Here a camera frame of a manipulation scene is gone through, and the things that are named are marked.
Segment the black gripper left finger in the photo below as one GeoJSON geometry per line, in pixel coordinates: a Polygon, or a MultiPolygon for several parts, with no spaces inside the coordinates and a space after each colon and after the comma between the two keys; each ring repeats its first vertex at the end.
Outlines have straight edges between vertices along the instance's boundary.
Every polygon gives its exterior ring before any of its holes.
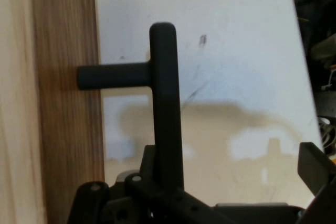
{"type": "Polygon", "coordinates": [[[81,185],[68,223],[233,223],[182,189],[167,191],[154,180],[155,147],[147,145],[140,170],[121,173],[113,186],[81,185]]]}

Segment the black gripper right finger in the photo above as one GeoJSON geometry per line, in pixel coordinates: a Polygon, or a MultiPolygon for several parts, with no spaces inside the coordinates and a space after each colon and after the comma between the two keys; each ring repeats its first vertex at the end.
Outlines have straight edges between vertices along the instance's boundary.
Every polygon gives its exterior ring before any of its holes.
{"type": "Polygon", "coordinates": [[[302,142],[298,174],[314,199],[297,223],[335,223],[335,163],[313,143],[302,142]]]}

